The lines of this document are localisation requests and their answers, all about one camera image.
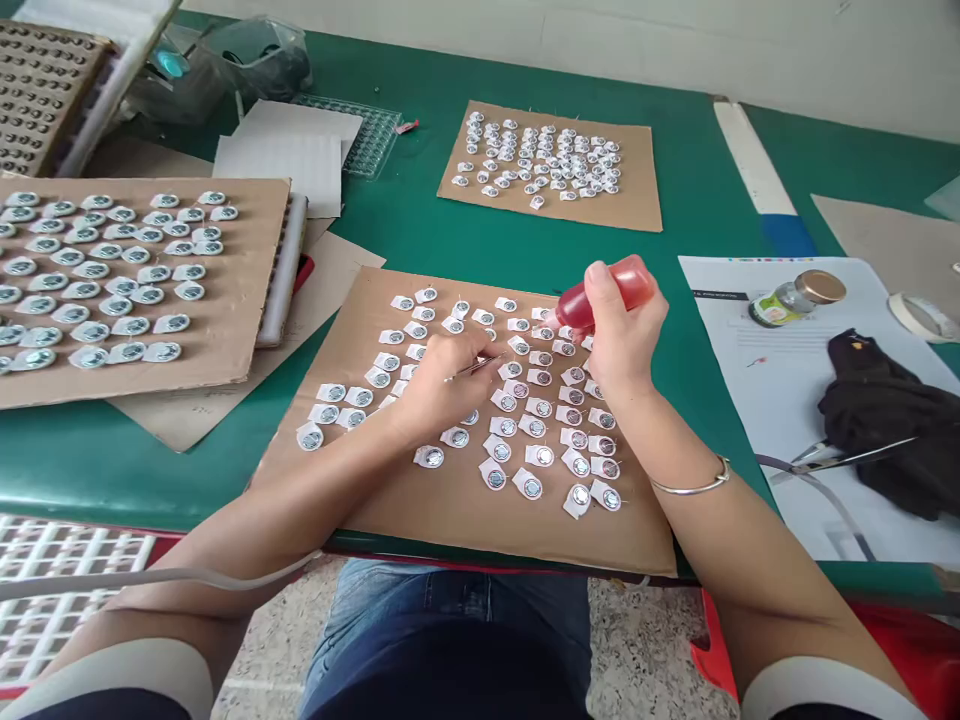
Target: person's lap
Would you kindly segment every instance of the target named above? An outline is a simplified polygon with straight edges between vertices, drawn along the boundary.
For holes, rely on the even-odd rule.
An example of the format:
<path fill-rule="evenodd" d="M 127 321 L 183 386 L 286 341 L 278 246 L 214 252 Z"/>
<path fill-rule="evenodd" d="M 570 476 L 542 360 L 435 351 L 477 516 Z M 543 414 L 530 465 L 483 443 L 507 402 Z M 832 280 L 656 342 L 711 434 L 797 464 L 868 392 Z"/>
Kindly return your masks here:
<path fill-rule="evenodd" d="M 353 639 L 384 618 L 436 613 L 496 622 L 532 634 L 562 662 L 577 697 L 590 685 L 590 606 L 586 578 L 492 575 L 381 560 L 352 559 L 307 674 L 308 698 Z"/>

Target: floor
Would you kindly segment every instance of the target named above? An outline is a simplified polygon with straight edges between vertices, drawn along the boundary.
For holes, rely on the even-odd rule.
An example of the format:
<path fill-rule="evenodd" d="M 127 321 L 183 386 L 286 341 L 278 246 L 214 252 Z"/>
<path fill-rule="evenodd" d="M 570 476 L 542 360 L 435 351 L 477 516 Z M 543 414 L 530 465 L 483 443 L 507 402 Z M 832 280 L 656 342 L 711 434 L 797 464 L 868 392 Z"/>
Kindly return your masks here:
<path fill-rule="evenodd" d="M 295 718 L 302 681 L 345 561 L 322 557 L 261 608 L 224 683 L 214 720 Z M 608 718 L 737 718 L 690 661 L 704 631 L 699 594 L 590 581 L 593 677 L 587 709 Z"/>

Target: fingernail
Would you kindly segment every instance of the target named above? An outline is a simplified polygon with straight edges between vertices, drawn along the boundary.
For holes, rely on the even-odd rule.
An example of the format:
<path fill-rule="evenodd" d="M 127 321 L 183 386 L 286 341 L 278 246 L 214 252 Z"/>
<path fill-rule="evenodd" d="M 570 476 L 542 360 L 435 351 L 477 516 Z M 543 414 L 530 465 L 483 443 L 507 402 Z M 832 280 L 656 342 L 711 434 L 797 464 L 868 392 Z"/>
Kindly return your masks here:
<path fill-rule="evenodd" d="M 607 269 L 607 264 L 603 262 L 603 260 L 597 260 L 587 268 L 587 277 L 594 282 L 603 280 L 609 273 L 610 271 Z"/>

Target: green tabletop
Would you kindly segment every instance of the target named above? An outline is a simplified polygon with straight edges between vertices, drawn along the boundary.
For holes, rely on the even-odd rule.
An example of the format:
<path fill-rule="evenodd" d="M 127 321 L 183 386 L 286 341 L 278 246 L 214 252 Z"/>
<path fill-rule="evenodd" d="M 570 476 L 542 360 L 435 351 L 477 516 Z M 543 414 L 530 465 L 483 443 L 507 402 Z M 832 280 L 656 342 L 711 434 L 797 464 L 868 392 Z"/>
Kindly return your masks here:
<path fill-rule="evenodd" d="M 205 27 L 209 17 L 181 12 L 177 21 Z M 386 267 L 393 270 L 540 293 L 559 293 L 575 284 L 593 260 L 612 262 L 640 253 L 671 303 L 655 359 L 658 387 L 700 437 L 730 457 L 746 481 L 772 502 L 677 262 L 681 254 L 771 253 L 710 97 L 319 33 L 308 33 L 307 47 L 314 93 L 399 110 L 405 119 L 420 120 L 419 129 L 397 140 L 378 180 L 345 176 L 346 207 L 334 232 L 383 255 Z M 437 184 L 471 99 L 651 126 L 664 232 L 580 225 L 438 199 Z M 909 185 L 904 209 L 917 210 L 916 193 L 922 198 L 929 192 L 926 187 L 938 187 L 952 177 L 944 157 L 960 165 L 960 149 L 953 146 L 765 111 L 751 111 L 751 118 L 765 142 L 775 137 L 785 146 L 780 152 L 771 148 L 771 156 L 827 254 L 838 248 L 822 222 L 819 226 L 815 222 L 819 216 L 805 199 L 810 191 L 901 206 L 893 201 L 894 195 L 900 196 L 891 186 Z M 165 126 L 162 138 L 151 137 L 149 128 L 141 127 L 140 134 L 212 160 L 218 137 L 230 134 L 236 122 L 232 101 L 224 101 L 205 127 Z M 842 173 L 832 174 L 837 156 L 830 154 L 823 139 L 830 132 L 844 136 L 837 140 L 844 145 Z M 896 159 L 888 160 L 896 177 L 885 184 L 876 177 L 877 169 L 881 158 L 893 155 Z M 823 177 L 831 182 L 821 186 Z M 870 184 L 860 195 L 864 178 Z M 496 262 L 505 256 L 512 260 L 509 266 Z M 477 262 L 478 258 L 486 261 Z M 0 413 L 0 511 L 189 530 L 243 491 L 328 327 L 329 323 L 203 442 L 182 455 L 104 402 Z M 356 533 L 338 533 L 331 547 L 458 562 L 543 565 Z M 939 593 L 924 566 L 832 565 L 827 567 L 831 578 L 850 592 L 917 597 Z"/>

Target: bracelet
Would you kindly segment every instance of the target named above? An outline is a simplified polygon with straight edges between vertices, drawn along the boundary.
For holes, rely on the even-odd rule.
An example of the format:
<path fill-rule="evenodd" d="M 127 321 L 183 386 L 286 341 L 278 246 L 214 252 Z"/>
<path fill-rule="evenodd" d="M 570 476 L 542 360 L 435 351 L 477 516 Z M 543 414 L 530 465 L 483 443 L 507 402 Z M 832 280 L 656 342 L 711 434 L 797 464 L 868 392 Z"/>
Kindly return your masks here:
<path fill-rule="evenodd" d="M 730 461 L 727 460 L 723 455 L 717 455 L 720 458 L 720 462 L 723 463 L 723 471 L 717 475 L 716 479 L 709 485 L 704 485 L 703 487 L 698 488 L 671 488 L 666 485 L 661 485 L 653 478 L 650 478 L 650 484 L 653 485 L 657 490 L 662 490 L 665 493 L 670 493 L 671 495 L 699 495 L 700 493 L 707 492 L 708 490 L 713 490 L 723 485 L 727 480 L 730 479 Z"/>

